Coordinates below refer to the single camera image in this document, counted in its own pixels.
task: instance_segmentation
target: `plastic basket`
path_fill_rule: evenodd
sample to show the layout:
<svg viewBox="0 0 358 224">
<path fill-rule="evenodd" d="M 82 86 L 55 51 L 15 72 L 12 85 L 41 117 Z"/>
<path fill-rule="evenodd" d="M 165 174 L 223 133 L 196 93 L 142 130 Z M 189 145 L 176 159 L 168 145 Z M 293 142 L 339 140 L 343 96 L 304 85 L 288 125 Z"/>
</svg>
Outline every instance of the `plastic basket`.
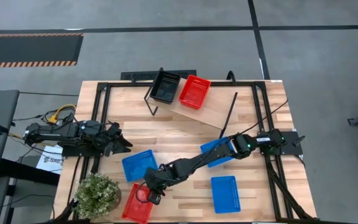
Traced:
<svg viewBox="0 0 358 224">
<path fill-rule="evenodd" d="M 122 166 L 128 182 L 143 178 L 149 167 L 157 169 L 157 163 L 151 149 L 123 159 Z"/>
<path fill-rule="evenodd" d="M 180 93 L 179 101 L 194 109 L 200 109 L 209 90 L 211 82 L 194 75 L 189 75 L 183 90 Z"/>
<path fill-rule="evenodd" d="M 132 186 L 131 194 L 129 194 L 128 201 L 125 205 L 122 218 L 130 219 L 137 223 L 146 224 L 150 218 L 150 213 L 153 208 L 153 203 L 142 203 L 136 199 L 136 189 L 139 187 L 138 183 L 134 183 Z M 146 186 L 142 186 L 137 191 L 137 196 L 140 200 L 147 200 L 147 196 L 150 190 Z"/>
<path fill-rule="evenodd" d="M 224 137 L 224 138 L 217 139 L 217 140 L 211 141 L 211 142 L 209 142 L 207 144 L 204 144 L 204 145 L 200 146 L 201 152 L 202 153 L 208 152 L 214 146 L 219 145 L 220 143 L 224 142 L 226 139 L 227 139 L 227 137 Z M 230 146 L 230 149 L 233 150 L 233 146 L 231 144 L 229 144 L 229 146 Z M 222 158 L 222 159 L 218 159 L 216 161 L 210 162 L 208 164 L 208 167 L 214 167 L 214 166 L 220 165 L 220 164 L 222 164 L 224 162 L 230 161 L 232 159 L 233 159 L 233 157 L 225 157 L 225 158 Z"/>
<path fill-rule="evenodd" d="M 180 75 L 160 71 L 155 79 L 150 97 L 162 103 L 171 104 L 178 90 Z"/>
<path fill-rule="evenodd" d="M 240 199 L 234 176 L 212 177 L 212 198 L 215 213 L 240 212 Z"/>
</svg>

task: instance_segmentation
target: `black table leg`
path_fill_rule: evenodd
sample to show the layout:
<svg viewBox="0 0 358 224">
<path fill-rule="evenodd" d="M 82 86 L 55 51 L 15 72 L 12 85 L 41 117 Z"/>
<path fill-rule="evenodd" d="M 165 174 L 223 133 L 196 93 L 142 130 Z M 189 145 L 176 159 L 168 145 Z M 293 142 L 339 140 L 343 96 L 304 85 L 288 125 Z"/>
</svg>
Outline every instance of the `black table leg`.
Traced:
<svg viewBox="0 0 358 224">
<path fill-rule="evenodd" d="M 60 175 L 53 172 L 37 169 L 7 159 L 1 159 L 0 161 L 0 177 L 2 176 L 30 180 L 54 186 L 58 185 L 60 177 Z"/>
</svg>

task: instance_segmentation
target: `floor mat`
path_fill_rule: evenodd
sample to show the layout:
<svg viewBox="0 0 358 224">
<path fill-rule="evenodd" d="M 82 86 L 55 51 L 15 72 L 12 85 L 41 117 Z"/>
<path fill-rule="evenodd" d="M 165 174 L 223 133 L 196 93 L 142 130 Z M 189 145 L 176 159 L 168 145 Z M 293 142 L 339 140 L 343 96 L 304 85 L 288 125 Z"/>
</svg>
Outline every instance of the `floor mat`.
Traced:
<svg viewBox="0 0 358 224">
<path fill-rule="evenodd" d="M 189 75 L 197 76 L 196 70 L 172 70 L 166 71 L 180 75 L 182 78 L 187 78 Z M 121 80 L 154 80 L 155 76 L 158 75 L 158 71 L 149 72 L 121 72 Z"/>
<path fill-rule="evenodd" d="M 0 34 L 0 67 L 74 66 L 84 34 Z"/>
</svg>

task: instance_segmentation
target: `white paper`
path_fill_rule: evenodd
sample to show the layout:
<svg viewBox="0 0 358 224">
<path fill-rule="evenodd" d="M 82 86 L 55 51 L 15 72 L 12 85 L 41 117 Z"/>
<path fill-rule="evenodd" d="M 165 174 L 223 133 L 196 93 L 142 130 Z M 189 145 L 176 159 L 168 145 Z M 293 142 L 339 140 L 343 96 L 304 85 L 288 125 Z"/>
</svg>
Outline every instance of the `white paper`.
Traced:
<svg viewBox="0 0 358 224">
<path fill-rule="evenodd" d="M 45 151 L 62 153 L 62 148 L 58 145 L 55 147 L 45 146 Z M 42 169 L 46 171 L 54 172 L 55 174 L 60 174 L 63 167 L 63 157 L 58 154 L 51 154 L 47 152 L 42 152 L 41 158 L 38 161 L 37 169 Z"/>
</svg>

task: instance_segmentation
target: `red basket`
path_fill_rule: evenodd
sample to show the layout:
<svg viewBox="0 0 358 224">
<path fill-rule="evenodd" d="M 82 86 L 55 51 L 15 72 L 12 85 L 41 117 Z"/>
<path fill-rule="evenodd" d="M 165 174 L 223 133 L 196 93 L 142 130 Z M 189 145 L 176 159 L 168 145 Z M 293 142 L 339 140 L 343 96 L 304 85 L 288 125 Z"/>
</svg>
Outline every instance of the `red basket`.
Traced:
<svg viewBox="0 0 358 224">
<path fill-rule="evenodd" d="M 151 202 L 142 203 L 136 199 L 135 193 L 138 187 L 139 184 L 137 183 L 134 183 L 132 186 L 131 194 L 129 195 L 127 204 L 125 205 L 124 213 L 122 213 L 122 218 L 146 224 L 150 218 L 153 204 Z M 150 190 L 146 186 L 142 186 L 137 191 L 139 200 L 147 200 L 149 192 Z"/>
<path fill-rule="evenodd" d="M 197 110 L 200 109 L 210 85 L 209 80 L 189 75 L 179 96 L 180 103 Z"/>
</svg>

